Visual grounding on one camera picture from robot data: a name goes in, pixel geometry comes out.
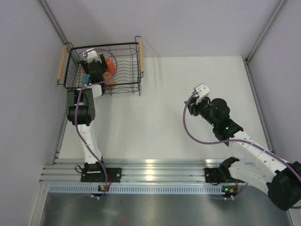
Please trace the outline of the blue mug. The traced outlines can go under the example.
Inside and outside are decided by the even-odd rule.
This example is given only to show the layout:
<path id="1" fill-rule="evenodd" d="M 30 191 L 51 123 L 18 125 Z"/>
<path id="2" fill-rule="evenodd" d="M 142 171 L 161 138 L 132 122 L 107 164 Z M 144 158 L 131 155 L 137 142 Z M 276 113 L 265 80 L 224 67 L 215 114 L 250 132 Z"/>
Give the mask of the blue mug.
<path id="1" fill-rule="evenodd" d="M 90 75 L 89 74 L 84 74 L 82 76 L 82 85 L 83 86 L 88 86 L 90 83 L 91 83 Z"/>

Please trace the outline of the orange mug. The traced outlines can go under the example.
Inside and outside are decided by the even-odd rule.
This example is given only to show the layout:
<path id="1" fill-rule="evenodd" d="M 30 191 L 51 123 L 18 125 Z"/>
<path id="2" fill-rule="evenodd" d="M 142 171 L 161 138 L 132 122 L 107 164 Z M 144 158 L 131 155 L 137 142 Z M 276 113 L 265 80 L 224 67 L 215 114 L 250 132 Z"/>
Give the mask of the orange mug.
<path id="1" fill-rule="evenodd" d="M 111 75 L 114 75 L 114 73 L 116 72 L 116 66 L 113 59 L 111 57 L 106 56 L 105 61 L 108 66 L 108 68 L 105 71 L 109 72 Z"/>

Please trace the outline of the pink printed mug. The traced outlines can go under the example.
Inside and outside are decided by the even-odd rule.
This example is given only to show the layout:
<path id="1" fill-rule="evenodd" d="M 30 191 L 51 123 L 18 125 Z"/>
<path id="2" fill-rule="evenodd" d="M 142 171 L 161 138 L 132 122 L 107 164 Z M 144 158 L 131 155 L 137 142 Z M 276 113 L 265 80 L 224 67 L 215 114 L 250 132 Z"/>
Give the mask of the pink printed mug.
<path id="1" fill-rule="evenodd" d="M 105 80 L 105 86 L 108 88 L 108 89 L 113 89 L 115 87 L 115 79 L 114 77 L 111 75 L 110 72 L 105 72 L 103 74 L 103 78 Z"/>

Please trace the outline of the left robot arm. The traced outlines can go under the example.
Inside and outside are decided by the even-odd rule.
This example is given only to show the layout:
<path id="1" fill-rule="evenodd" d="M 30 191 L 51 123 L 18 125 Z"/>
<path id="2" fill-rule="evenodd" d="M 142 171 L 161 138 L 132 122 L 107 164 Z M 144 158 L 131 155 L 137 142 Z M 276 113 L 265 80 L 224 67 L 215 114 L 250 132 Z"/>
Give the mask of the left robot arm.
<path id="1" fill-rule="evenodd" d="M 85 60 L 80 62 L 84 70 L 83 86 L 67 90 L 66 116 L 75 126 L 81 140 L 85 155 L 84 168 L 81 170 L 83 177 L 91 174 L 96 181 L 104 181 L 107 170 L 103 165 L 103 157 L 97 146 L 93 132 L 93 120 L 96 117 L 95 99 L 105 93 L 103 74 L 108 69 L 103 54 L 90 50 L 84 53 Z"/>

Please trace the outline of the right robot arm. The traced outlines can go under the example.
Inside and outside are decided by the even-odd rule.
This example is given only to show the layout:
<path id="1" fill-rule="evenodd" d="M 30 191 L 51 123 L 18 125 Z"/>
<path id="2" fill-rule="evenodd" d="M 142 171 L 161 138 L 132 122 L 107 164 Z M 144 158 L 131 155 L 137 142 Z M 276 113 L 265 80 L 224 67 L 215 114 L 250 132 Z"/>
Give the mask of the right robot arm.
<path id="1" fill-rule="evenodd" d="M 201 116 L 213 127 L 217 138 L 215 142 L 205 142 L 189 133 L 192 140 L 203 145 L 225 144 L 254 165 L 251 167 L 237 157 L 229 157 L 206 177 L 208 182 L 243 181 L 262 191 L 281 210 L 300 209 L 297 205 L 301 200 L 300 162 L 290 163 L 255 142 L 230 118 L 230 109 L 224 99 L 211 100 L 194 93 L 184 104 L 183 124 L 186 124 L 186 113 Z"/>

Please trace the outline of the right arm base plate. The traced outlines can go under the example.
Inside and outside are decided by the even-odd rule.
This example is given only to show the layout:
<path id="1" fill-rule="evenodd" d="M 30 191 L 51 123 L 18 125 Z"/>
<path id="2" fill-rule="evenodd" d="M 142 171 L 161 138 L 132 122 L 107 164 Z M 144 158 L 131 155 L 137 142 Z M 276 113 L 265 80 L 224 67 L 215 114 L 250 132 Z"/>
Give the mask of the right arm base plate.
<path id="1" fill-rule="evenodd" d="M 205 168 L 204 173 L 206 182 L 210 184 L 243 182 L 242 180 L 233 178 L 227 169 Z"/>

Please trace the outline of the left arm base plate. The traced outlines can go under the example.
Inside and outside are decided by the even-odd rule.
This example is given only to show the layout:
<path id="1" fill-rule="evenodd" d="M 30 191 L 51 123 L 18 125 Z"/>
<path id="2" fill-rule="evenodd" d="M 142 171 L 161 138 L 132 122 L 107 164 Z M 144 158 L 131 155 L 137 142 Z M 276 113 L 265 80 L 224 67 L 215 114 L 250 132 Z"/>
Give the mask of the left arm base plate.
<path id="1" fill-rule="evenodd" d="M 96 171 L 87 171 L 83 169 L 81 173 L 80 181 L 84 183 L 96 183 L 96 182 L 113 182 L 119 183 L 122 175 L 122 168 L 106 168 L 107 179 L 105 179 L 105 173 L 103 169 L 97 169 Z"/>

